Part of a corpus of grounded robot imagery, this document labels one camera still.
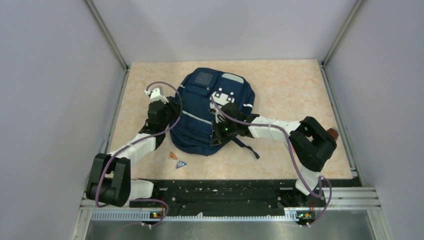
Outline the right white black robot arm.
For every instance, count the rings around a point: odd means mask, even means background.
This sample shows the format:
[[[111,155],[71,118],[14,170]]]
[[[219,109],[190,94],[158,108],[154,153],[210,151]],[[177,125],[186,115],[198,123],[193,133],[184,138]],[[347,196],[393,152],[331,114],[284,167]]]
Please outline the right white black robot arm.
[[[338,131],[324,129],[313,117],[300,121],[282,121],[259,114],[244,115],[234,103],[218,106],[210,101],[215,113],[213,139],[223,143],[235,136],[253,139],[266,138],[282,141],[297,174],[293,200],[299,206],[307,206],[313,198],[322,198],[323,193],[314,192],[320,187],[321,175],[326,162],[337,148]]]

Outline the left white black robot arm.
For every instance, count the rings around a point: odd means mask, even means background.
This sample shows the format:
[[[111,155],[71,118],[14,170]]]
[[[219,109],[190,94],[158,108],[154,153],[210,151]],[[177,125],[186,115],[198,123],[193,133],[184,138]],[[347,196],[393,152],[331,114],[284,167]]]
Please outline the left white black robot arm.
[[[172,100],[151,102],[144,126],[130,142],[112,153],[98,153],[94,157],[85,189],[86,198],[93,200],[98,208],[124,206],[131,193],[132,166],[160,147],[181,114],[181,105]]]

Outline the navy blue student backpack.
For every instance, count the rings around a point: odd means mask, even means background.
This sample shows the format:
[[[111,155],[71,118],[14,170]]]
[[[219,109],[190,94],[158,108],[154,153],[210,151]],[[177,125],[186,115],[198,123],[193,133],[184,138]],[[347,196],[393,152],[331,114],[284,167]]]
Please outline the navy blue student backpack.
[[[182,115],[177,125],[169,132],[177,149],[202,156],[217,153],[228,142],[234,142],[241,148],[252,149],[235,134],[231,134],[222,142],[213,138],[213,123],[217,119],[211,110],[211,98],[219,107],[233,103],[245,116],[252,112],[256,94],[244,77],[198,67],[184,78],[177,91],[172,100],[182,107]]]

